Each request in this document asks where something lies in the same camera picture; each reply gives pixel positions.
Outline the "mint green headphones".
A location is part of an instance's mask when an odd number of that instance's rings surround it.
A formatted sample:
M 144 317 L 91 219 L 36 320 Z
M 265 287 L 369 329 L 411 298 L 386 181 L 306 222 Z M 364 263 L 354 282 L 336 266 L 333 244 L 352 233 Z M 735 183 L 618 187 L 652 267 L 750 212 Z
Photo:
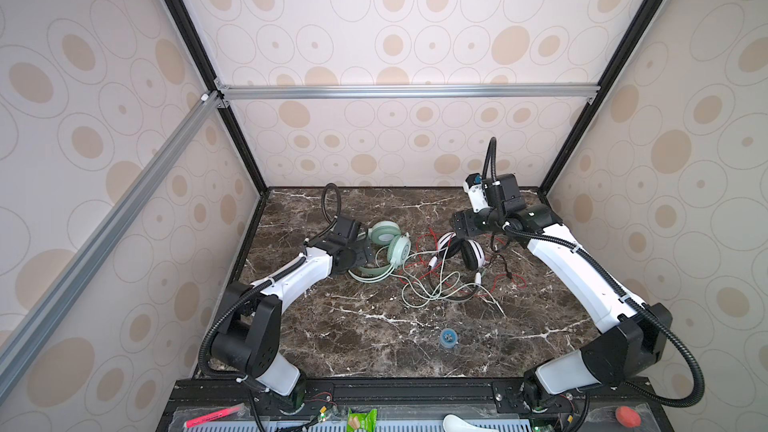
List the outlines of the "mint green headphones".
M 411 252 L 410 235 L 403 232 L 400 226 L 392 221 L 380 221 L 368 231 L 371 243 L 378 247 L 374 253 L 375 267 L 359 267 L 349 270 L 349 276 L 364 284 L 378 283 L 402 268 Z M 378 265 L 378 253 L 386 253 L 384 265 Z

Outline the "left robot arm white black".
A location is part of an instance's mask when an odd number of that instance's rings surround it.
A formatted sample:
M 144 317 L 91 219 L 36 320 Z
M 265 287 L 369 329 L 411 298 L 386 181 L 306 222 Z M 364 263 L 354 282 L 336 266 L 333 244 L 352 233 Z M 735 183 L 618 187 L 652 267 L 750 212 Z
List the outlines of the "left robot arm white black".
M 321 212 L 327 226 L 304 241 L 296 258 L 251 285 L 226 288 L 198 352 L 205 376 L 260 385 L 281 397 L 299 393 L 302 372 L 279 352 L 283 313 L 318 282 L 372 258 L 368 233 L 341 213 L 334 183 L 322 190 Z

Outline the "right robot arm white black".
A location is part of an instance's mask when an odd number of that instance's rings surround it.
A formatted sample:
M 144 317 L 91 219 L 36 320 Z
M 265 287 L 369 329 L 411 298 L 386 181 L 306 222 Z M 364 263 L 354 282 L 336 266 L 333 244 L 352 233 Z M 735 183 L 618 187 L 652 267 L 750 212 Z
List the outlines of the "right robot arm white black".
M 666 345 L 682 356 L 692 376 L 692 389 L 682 398 L 639 392 L 667 407 L 688 408 L 705 393 L 705 378 L 697 359 L 671 330 L 672 315 L 660 303 L 650 305 L 615 279 L 577 242 L 563 220 L 547 205 L 527 205 L 517 179 L 496 168 L 497 140 L 488 142 L 481 172 L 471 174 L 463 189 L 470 208 L 455 213 L 455 242 L 490 235 L 526 247 L 549 267 L 578 299 L 599 331 L 580 349 L 543 362 L 527 371 L 521 395 L 530 409 L 573 389 L 629 384 L 632 377 L 658 363 Z

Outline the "white black red headphones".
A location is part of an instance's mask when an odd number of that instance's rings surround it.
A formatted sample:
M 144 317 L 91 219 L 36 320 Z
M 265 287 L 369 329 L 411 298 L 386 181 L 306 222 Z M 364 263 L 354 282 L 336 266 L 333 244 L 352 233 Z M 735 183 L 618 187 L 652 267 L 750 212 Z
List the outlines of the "white black red headphones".
M 480 244 L 472 239 L 460 238 L 455 232 L 448 232 L 437 241 L 437 256 L 441 261 L 460 254 L 462 261 L 470 271 L 478 271 L 485 266 L 486 257 Z

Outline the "small blue tape roll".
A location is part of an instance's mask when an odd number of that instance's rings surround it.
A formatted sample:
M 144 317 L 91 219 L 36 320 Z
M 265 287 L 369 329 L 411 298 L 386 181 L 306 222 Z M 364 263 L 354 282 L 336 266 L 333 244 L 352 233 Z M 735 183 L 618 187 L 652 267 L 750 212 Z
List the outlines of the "small blue tape roll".
M 439 343 L 445 349 L 452 349 L 458 344 L 458 335 L 451 328 L 445 328 L 440 332 Z

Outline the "green snack packet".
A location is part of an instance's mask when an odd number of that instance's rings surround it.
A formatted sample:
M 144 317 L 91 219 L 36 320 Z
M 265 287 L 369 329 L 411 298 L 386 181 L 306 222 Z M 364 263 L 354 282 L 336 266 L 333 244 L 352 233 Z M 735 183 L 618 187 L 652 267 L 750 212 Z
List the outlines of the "green snack packet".
M 374 432 L 376 429 L 378 410 L 368 412 L 349 412 L 346 421 L 347 432 Z

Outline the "white spoon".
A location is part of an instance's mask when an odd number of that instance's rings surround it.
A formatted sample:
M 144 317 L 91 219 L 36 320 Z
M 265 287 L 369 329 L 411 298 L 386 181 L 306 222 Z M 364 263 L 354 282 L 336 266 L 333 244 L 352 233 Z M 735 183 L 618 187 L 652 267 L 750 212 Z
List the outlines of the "white spoon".
M 454 414 L 449 414 L 444 417 L 442 428 L 444 432 L 498 432 L 496 427 L 481 427 L 480 425 L 472 424 Z

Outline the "pink marker pen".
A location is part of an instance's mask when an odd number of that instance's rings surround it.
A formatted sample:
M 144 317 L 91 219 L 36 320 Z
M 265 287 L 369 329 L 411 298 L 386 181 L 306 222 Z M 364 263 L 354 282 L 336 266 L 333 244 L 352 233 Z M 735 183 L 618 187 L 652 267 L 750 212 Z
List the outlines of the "pink marker pen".
M 198 426 L 202 426 L 204 424 L 214 422 L 219 419 L 227 418 L 236 414 L 240 414 L 244 410 L 243 404 L 238 404 L 236 406 L 219 409 L 210 413 L 207 413 L 205 415 L 187 420 L 184 422 L 184 428 L 185 429 L 191 429 Z

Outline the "red round button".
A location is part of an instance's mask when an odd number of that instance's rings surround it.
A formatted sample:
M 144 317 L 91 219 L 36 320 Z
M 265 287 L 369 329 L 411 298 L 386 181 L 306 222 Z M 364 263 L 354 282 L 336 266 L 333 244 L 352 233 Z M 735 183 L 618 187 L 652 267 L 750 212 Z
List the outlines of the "red round button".
M 642 425 L 639 413 L 631 407 L 620 406 L 615 411 L 616 421 L 627 429 L 634 429 Z

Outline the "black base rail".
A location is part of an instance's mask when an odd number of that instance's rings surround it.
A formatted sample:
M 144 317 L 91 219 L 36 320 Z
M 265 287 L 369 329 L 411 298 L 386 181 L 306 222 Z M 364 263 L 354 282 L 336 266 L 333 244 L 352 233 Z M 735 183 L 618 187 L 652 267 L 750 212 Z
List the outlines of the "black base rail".
M 455 415 L 496 431 L 622 431 L 617 413 L 634 412 L 639 431 L 669 431 L 662 407 L 627 386 L 575 390 L 540 412 L 524 405 L 512 378 L 321 378 L 307 383 L 304 405 L 282 410 L 275 398 L 235 382 L 189 379 L 176 383 L 157 430 L 180 431 L 186 419 L 230 406 L 238 412 L 202 425 L 204 431 L 343 431 L 350 413 L 376 411 L 379 431 L 440 431 Z

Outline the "horizontal aluminium rail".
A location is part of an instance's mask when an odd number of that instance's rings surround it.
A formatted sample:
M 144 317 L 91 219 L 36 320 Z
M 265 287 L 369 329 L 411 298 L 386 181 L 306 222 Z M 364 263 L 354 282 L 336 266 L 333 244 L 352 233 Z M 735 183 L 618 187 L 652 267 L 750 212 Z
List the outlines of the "horizontal aluminium rail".
M 594 83 L 522 84 L 408 84 L 408 85 L 315 85 L 235 86 L 222 85 L 227 101 L 237 100 L 369 100 L 369 99 L 472 99 L 472 98 L 594 98 Z

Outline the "black vertical frame post right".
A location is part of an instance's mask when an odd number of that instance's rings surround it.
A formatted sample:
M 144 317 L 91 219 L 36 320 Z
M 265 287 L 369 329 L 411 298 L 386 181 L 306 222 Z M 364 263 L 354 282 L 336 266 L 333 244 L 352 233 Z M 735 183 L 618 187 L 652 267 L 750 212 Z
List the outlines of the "black vertical frame post right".
M 608 96 L 618 80 L 621 72 L 629 62 L 638 44 L 650 27 L 651 22 L 657 16 L 665 0 L 642 0 L 640 6 L 632 18 L 627 31 L 621 37 L 607 67 L 601 75 L 597 85 L 599 90 L 595 97 L 588 100 L 570 133 L 566 137 L 553 164 L 549 168 L 542 183 L 537 189 L 537 196 L 542 202 L 548 201 L 548 195 L 554 188 L 558 178 L 569 162 L 576 147 L 587 132 L 593 119 L 597 115 L 602 103 Z

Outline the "black vertical frame post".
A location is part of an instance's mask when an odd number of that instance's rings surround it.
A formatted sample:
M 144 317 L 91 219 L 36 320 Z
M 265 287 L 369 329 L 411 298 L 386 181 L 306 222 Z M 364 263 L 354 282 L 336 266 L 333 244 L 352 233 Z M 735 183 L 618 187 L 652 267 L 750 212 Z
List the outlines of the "black vertical frame post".
M 201 36 L 198 33 L 198 28 L 193 23 L 184 0 L 162 1 L 170 13 L 176 29 L 182 38 L 186 51 L 191 57 L 198 75 L 202 79 L 205 89 L 207 91 L 219 92 L 220 88 L 217 85 L 218 75 L 211 63 Z M 264 194 L 268 191 L 268 186 L 256 164 L 253 153 L 248 147 L 245 135 L 233 109 L 230 105 L 223 105 L 218 108 L 218 112 L 256 191 L 259 194 Z
M 629 62 L 638 44 L 650 27 L 651 22 L 657 16 L 665 0 L 642 0 L 640 6 L 632 18 L 627 31 L 621 37 L 607 67 L 601 75 L 597 85 L 599 90 L 595 97 L 588 100 L 570 133 L 566 137 L 553 164 L 549 168 L 542 183 L 537 189 L 537 196 L 542 202 L 548 201 L 548 195 L 554 188 L 558 178 L 569 162 L 576 147 L 587 132 L 593 119 L 597 115 L 602 103 L 608 96 L 618 80 L 621 72 Z

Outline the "black vertical frame post left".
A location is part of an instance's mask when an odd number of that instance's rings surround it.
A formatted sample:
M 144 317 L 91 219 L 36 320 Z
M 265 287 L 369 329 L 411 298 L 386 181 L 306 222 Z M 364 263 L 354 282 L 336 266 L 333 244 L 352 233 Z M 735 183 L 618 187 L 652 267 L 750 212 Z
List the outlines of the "black vertical frame post left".
M 198 75 L 202 79 L 205 89 L 207 91 L 219 92 L 220 88 L 217 85 L 218 75 L 211 63 L 201 36 L 198 33 L 198 28 L 193 23 L 184 0 L 162 1 L 170 13 L 176 29 L 182 38 L 186 51 L 191 57 Z M 268 186 L 256 164 L 253 153 L 248 147 L 245 135 L 233 109 L 230 105 L 223 105 L 218 108 L 218 112 L 256 191 L 259 194 L 264 194 L 268 191 Z

